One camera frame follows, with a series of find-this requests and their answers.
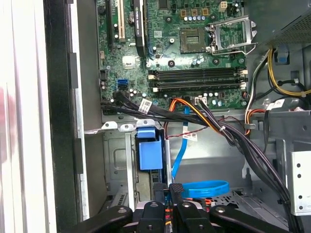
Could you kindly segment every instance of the white connector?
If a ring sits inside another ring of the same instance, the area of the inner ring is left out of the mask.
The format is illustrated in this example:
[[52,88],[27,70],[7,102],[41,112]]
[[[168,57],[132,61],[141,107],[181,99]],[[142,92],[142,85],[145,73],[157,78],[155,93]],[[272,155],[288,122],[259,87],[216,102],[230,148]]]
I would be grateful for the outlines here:
[[227,1],[221,1],[218,6],[218,11],[225,12],[227,10],[227,7],[228,7]]

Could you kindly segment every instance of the cable tie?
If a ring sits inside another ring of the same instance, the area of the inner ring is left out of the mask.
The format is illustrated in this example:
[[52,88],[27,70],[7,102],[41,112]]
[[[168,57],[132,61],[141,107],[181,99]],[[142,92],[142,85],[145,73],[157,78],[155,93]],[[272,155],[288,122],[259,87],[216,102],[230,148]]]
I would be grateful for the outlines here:
[[221,132],[221,131],[223,131],[223,130],[225,130],[225,126],[221,127],[221,128],[219,129],[219,132]]

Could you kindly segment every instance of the black ram slot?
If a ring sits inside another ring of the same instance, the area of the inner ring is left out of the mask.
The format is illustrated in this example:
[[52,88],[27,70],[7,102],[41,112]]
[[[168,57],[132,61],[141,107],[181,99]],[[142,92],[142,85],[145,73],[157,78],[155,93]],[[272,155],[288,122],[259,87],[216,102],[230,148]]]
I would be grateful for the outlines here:
[[149,76],[161,82],[175,82],[191,79],[232,78],[237,75],[235,68],[191,69],[174,71],[149,71]]
[[113,23],[112,23],[112,0],[106,0],[106,22],[107,22],[107,41],[108,45],[113,50]]
[[238,89],[245,79],[235,79],[230,81],[196,81],[196,82],[174,82],[174,83],[154,83],[154,92],[180,92],[180,91],[200,91],[200,90],[228,90]]

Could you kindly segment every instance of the expansion slot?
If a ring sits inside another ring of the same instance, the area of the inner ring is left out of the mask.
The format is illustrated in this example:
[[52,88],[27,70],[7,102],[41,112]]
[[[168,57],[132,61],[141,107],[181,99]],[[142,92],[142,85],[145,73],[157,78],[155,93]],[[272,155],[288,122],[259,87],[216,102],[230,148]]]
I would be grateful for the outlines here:
[[107,41],[109,47],[113,48],[113,24],[112,24],[112,0],[106,0],[105,1],[106,5],[106,21],[107,21]]
[[237,76],[235,68],[193,69],[173,71],[149,71],[149,80],[161,82],[175,82],[181,80],[209,79],[209,78],[233,78]]
[[224,81],[196,81],[196,82],[174,82],[153,83],[153,92],[180,92],[180,91],[211,91],[240,89],[245,85],[244,78],[236,78]]
[[143,0],[134,0],[135,41],[137,53],[140,57],[146,57]]
[[125,42],[125,24],[124,24],[124,5],[123,0],[117,0],[118,4],[118,26],[119,26],[119,40]]

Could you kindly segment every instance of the white sticker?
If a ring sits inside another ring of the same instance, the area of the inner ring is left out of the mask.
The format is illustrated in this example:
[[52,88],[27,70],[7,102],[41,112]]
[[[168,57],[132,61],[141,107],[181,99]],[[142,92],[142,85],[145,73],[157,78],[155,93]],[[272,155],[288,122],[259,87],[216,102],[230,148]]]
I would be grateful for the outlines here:
[[148,114],[149,109],[151,108],[152,102],[150,100],[142,99],[138,111]]
[[281,108],[283,106],[285,99],[277,100],[274,103],[270,103],[266,110],[272,110],[274,108]]
[[154,38],[162,38],[162,31],[154,31]]
[[196,133],[190,133],[188,131],[188,126],[183,126],[183,133],[188,133],[188,134],[183,135],[184,139],[194,141],[194,142],[198,141],[198,135]]

